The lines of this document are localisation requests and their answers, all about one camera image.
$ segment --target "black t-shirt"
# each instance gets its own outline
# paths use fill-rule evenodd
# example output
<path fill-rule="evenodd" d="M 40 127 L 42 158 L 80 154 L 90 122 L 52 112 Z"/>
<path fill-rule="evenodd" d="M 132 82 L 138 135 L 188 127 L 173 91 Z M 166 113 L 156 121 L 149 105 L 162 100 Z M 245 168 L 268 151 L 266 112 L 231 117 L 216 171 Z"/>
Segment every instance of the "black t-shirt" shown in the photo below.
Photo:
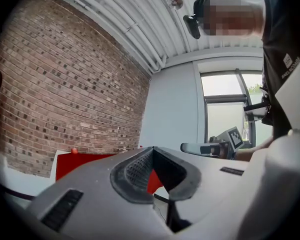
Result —
<path fill-rule="evenodd" d="M 268 89 L 273 136 L 286 135 L 291 125 L 275 94 L 300 62 L 300 24 L 285 0 L 264 0 L 263 85 Z"/>

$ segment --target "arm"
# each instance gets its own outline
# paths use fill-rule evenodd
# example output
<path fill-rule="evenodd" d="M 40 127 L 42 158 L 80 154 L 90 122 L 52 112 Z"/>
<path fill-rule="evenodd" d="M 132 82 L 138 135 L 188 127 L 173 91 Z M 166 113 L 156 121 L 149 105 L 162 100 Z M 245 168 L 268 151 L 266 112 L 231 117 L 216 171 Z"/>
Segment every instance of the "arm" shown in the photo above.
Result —
<path fill-rule="evenodd" d="M 274 141 L 274 137 L 271 136 L 270 138 L 265 140 L 259 146 L 256 146 L 256 147 L 253 147 L 253 148 L 248 148 L 248 149 L 239 149 L 235 153 L 234 159 L 238 160 L 238 161 L 247 161 L 247 162 L 249 162 L 252 155 L 254 154 L 254 152 L 256 152 L 258 150 L 261 150 L 261 149 L 267 149 L 273 141 Z"/>

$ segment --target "red object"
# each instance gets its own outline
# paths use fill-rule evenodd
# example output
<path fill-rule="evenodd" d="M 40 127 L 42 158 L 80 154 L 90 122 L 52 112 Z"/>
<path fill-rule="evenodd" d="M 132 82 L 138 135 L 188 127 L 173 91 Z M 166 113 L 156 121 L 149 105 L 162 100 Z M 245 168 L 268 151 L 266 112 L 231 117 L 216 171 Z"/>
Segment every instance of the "red object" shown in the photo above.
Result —
<path fill-rule="evenodd" d="M 77 155 L 79 152 L 78 152 L 78 149 L 77 148 L 72 148 L 71 149 L 71 154 L 75 154 Z"/>
<path fill-rule="evenodd" d="M 158 175 L 156 174 L 155 170 L 152 170 L 149 180 L 148 180 L 148 187 L 146 191 L 151 195 L 157 191 L 158 188 L 163 187 Z"/>
<path fill-rule="evenodd" d="M 83 154 L 79 153 L 76 148 L 72 148 L 71 153 L 60 154 L 57 156 L 55 180 L 60 180 L 63 176 L 79 166 L 111 156 L 114 156 L 114 154 Z"/>
<path fill-rule="evenodd" d="M 71 153 L 59 154 L 56 160 L 56 173 L 55 180 L 60 180 L 63 176 L 67 175 L 74 169 L 82 166 L 91 161 L 100 160 L 114 156 L 113 154 L 84 154 L 79 153 L 76 148 L 71 149 Z M 155 170 L 152 170 L 147 186 L 147 192 L 153 194 L 158 188 L 162 187 Z"/>

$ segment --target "hand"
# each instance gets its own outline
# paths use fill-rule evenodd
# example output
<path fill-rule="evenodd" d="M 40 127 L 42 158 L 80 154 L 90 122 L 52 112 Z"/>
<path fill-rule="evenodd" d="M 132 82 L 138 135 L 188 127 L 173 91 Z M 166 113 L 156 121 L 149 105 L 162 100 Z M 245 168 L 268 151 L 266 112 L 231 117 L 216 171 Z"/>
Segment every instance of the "hand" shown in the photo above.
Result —
<path fill-rule="evenodd" d="M 273 141 L 274 141 L 274 137 L 271 136 L 270 138 L 266 139 L 263 143 L 261 143 L 256 147 L 248 148 L 248 149 L 239 149 L 235 154 L 235 160 L 249 162 L 254 152 L 261 149 L 267 149 Z"/>
<path fill-rule="evenodd" d="M 212 158 L 220 158 L 220 159 L 227 159 L 228 155 L 228 142 L 216 142 L 213 143 L 219 143 L 219 147 L 217 148 L 217 151 L 214 147 L 211 148 L 211 156 Z"/>

